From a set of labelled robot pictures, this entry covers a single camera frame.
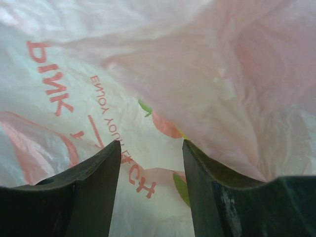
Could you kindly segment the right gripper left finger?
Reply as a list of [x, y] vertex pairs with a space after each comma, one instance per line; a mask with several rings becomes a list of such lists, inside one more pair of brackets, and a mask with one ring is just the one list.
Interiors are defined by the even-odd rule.
[[120, 142], [113, 141], [87, 160], [35, 185], [1, 187], [1, 236], [108, 236], [120, 160]]

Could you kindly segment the pink plastic bag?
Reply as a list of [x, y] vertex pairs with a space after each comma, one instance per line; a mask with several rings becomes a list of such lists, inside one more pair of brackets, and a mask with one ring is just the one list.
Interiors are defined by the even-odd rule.
[[0, 188], [119, 141], [108, 237], [196, 237], [176, 127], [260, 182], [316, 177], [315, 1], [1, 1]]

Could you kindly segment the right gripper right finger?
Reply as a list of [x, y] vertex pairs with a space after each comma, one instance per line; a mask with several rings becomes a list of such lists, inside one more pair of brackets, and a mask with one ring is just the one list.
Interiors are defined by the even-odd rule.
[[188, 140], [183, 158], [197, 237], [315, 236], [315, 177], [260, 182], [209, 158]]

